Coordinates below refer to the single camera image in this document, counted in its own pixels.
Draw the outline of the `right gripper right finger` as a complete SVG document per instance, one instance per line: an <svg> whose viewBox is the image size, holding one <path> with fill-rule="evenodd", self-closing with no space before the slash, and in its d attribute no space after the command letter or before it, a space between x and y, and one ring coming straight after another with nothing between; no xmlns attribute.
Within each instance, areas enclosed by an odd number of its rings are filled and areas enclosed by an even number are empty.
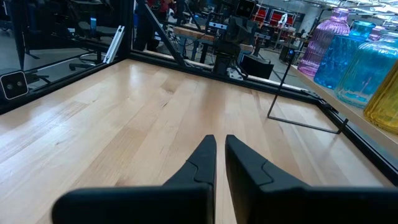
<svg viewBox="0 0 398 224"><path fill-rule="evenodd" d="M234 135L225 159L237 224L398 224L398 188L314 187Z"/></svg>

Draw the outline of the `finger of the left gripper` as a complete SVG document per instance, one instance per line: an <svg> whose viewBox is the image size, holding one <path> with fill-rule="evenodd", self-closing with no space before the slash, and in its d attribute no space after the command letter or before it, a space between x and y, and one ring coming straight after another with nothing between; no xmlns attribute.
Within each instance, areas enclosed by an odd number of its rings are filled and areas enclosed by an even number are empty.
<svg viewBox="0 0 398 224"><path fill-rule="evenodd" d="M242 42L241 31L242 19L238 17L231 17L228 24L228 41L234 44Z"/></svg>
<svg viewBox="0 0 398 224"><path fill-rule="evenodd" d="M244 31L244 40L243 44L251 44L254 42L254 34L257 30L257 22L254 22L249 19L243 20Z"/></svg>

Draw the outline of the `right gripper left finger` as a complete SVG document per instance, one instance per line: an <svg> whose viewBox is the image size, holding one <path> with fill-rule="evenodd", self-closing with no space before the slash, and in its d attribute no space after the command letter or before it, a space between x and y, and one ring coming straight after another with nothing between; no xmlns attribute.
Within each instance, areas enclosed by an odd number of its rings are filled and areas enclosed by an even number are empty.
<svg viewBox="0 0 398 224"><path fill-rule="evenodd" d="M216 140L206 135L163 185L82 188L52 207L53 224L214 224Z"/></svg>

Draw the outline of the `pink ribbed glass vase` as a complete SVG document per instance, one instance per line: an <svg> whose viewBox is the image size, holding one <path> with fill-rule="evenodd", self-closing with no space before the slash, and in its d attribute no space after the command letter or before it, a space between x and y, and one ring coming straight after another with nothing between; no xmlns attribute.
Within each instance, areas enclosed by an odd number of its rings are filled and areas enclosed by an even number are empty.
<svg viewBox="0 0 398 224"><path fill-rule="evenodd" d="M347 18L349 9L335 8L329 19L321 22L313 35L297 69L314 77L335 35L348 35L350 32Z"/></svg>

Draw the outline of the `blue rippled glass vase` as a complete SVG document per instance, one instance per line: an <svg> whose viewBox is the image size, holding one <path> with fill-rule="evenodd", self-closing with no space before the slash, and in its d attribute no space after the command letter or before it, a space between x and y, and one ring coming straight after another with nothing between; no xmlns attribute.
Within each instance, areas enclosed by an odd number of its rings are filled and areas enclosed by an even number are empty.
<svg viewBox="0 0 398 224"><path fill-rule="evenodd" d="M365 43L376 25L372 22L354 21L348 35L334 36L313 81L334 90L340 82L356 49Z"/></svg>

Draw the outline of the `clear glass vase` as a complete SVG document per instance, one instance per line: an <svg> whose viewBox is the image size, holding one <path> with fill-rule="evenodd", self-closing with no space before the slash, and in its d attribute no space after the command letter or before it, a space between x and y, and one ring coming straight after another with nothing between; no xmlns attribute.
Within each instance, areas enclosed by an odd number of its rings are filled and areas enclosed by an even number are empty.
<svg viewBox="0 0 398 224"><path fill-rule="evenodd" d="M335 88L336 97L364 108L397 59L398 31L383 30L379 40L357 48Z"/></svg>

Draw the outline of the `yellow glass vase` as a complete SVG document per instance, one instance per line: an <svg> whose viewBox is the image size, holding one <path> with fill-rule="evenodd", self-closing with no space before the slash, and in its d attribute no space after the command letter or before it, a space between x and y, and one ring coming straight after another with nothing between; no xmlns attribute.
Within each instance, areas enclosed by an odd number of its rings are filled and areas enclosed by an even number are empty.
<svg viewBox="0 0 398 224"><path fill-rule="evenodd" d="M398 60L373 94L363 114L370 123L398 134Z"/></svg>

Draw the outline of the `red chair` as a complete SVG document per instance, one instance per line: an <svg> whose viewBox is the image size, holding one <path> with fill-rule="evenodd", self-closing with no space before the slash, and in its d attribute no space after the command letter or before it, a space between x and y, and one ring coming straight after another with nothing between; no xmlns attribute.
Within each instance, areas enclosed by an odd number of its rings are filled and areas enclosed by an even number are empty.
<svg viewBox="0 0 398 224"><path fill-rule="evenodd" d="M271 10L269 24L277 27L293 26L296 14L280 11L277 9Z"/></svg>
<svg viewBox="0 0 398 224"><path fill-rule="evenodd" d="M257 12L255 15L253 15L253 21L256 21L258 23L266 23L267 22L267 14L269 12L268 7L264 6L259 6Z"/></svg>

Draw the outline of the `silver mounting plate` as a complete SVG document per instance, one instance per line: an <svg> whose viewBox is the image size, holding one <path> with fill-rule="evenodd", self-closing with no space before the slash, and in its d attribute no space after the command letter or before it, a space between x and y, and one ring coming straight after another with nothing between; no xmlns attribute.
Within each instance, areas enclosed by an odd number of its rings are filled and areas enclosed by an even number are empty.
<svg viewBox="0 0 398 224"><path fill-rule="evenodd" d="M242 73L239 68L228 68L227 69L227 74L230 78L235 79L235 80L243 80Z"/></svg>

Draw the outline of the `black box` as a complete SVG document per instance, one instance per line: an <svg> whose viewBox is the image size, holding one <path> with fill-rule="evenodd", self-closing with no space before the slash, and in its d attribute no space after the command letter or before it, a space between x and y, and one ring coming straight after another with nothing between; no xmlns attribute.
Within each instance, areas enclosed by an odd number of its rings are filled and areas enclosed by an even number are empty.
<svg viewBox="0 0 398 224"><path fill-rule="evenodd" d="M240 66L250 76L269 79L274 64L269 60L264 60L254 55L244 55Z"/></svg>

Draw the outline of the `wooden workbench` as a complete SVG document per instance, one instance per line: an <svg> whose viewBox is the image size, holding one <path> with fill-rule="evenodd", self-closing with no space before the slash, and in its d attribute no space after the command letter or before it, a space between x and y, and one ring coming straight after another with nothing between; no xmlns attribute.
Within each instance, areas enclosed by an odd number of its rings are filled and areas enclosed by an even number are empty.
<svg viewBox="0 0 398 224"><path fill-rule="evenodd" d="M190 61L206 65L216 62L216 37L190 27L174 27L178 51Z"/></svg>

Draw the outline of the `person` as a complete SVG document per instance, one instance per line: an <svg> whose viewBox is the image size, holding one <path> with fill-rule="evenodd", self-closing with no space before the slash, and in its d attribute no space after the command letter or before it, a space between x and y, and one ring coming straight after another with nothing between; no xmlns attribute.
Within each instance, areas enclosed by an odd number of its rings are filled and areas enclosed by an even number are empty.
<svg viewBox="0 0 398 224"><path fill-rule="evenodd" d="M150 7L155 17L162 21L166 21L169 7L175 6L174 0L143 1L147 1L147 5ZM136 39L134 41L134 50L143 51L144 49L147 49L149 51L156 52L160 41L152 38L152 36L155 34L155 29L146 14L145 5L138 2L136 12L138 15L138 23Z"/></svg>

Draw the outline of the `black office chair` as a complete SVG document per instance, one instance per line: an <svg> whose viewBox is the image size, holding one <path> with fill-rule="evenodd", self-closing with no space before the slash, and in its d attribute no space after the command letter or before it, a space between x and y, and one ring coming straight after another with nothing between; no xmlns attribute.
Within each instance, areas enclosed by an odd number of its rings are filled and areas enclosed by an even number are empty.
<svg viewBox="0 0 398 224"><path fill-rule="evenodd" d="M101 39L103 37L111 39L112 42L117 29L118 27L115 28L115 27L99 26L97 24L97 19L91 17L89 22L85 21L79 22L74 32L72 32L71 29L69 29L68 31L73 40L78 40L80 42L83 42L84 44L100 44ZM78 68L87 69L94 67L99 63L103 63L103 59L106 53L104 53L104 50L102 50L101 47L97 47L96 50L94 50L94 52L86 53L79 56L78 59L80 63L70 63L68 65L69 69L71 71L75 71Z"/></svg>

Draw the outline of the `wooden shelf with black frame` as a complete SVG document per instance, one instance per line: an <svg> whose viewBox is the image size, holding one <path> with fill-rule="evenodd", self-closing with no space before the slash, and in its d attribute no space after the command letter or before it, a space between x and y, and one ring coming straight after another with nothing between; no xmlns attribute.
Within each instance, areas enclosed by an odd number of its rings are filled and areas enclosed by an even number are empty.
<svg viewBox="0 0 398 224"><path fill-rule="evenodd" d="M342 113L349 121L355 124L373 141L384 147L394 157L398 157L398 135L389 133L366 120L361 108L357 108L339 100L335 96L333 90L315 83L312 77L298 71L297 66L292 65L288 71L292 72L296 77L304 82L306 86L309 86L312 90L314 90L316 94L322 97L339 113Z"/></svg>

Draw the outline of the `silver bracket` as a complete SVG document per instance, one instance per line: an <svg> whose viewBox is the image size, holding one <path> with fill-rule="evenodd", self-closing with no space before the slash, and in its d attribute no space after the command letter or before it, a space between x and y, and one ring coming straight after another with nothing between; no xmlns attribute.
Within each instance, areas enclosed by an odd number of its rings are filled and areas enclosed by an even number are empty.
<svg viewBox="0 0 398 224"><path fill-rule="evenodd" d="M121 41L123 39L124 29L125 29L124 26L118 27L118 29L114 35L114 38L108 48L108 51L103 59L103 63L110 64L111 62L113 62L113 60L117 54L117 51L119 49L119 46L121 44Z"/></svg>

